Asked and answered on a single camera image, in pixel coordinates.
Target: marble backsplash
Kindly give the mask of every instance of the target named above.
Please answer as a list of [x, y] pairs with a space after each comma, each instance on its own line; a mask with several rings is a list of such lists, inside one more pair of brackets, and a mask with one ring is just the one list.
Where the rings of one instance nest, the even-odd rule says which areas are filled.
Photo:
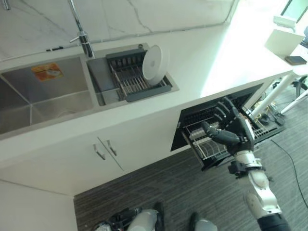
[[[77, 26], [67, 0], [8, 0], [0, 7], [0, 61], [69, 44]], [[225, 20], [232, 0], [75, 0], [91, 40]]]

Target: wall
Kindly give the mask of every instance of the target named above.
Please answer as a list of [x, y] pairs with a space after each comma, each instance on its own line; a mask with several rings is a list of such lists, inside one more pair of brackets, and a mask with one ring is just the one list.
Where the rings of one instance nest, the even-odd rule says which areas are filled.
[[[0, 7], [0, 60], [69, 44], [77, 35], [67, 0], [8, 0]], [[91, 40], [221, 23], [233, 0], [76, 0]]]
[[0, 181], [1, 231], [77, 231], [73, 198]]

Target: cabinet door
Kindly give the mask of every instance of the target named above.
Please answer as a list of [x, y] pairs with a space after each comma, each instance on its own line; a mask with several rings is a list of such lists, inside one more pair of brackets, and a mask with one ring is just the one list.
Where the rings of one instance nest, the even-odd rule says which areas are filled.
[[[103, 160], [94, 150], [105, 158]], [[36, 157], [0, 169], [0, 179], [76, 195], [117, 178], [123, 171], [96, 136], [81, 136], [38, 150]]]
[[180, 111], [165, 110], [104, 129], [98, 138], [124, 171], [131, 172], [171, 155], [179, 115]]

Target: book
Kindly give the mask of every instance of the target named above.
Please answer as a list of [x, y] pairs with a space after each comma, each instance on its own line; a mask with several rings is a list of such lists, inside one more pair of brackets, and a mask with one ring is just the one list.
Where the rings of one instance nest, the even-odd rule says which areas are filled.
[[287, 56], [285, 60], [291, 65], [306, 64], [307, 61], [300, 56]]

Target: white plate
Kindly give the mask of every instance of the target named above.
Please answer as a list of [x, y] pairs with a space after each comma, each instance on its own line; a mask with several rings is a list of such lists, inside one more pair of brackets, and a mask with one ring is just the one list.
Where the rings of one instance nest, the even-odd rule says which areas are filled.
[[142, 72], [147, 82], [154, 86], [158, 84], [167, 72], [169, 63], [169, 52], [161, 47], [154, 45], [145, 54]]

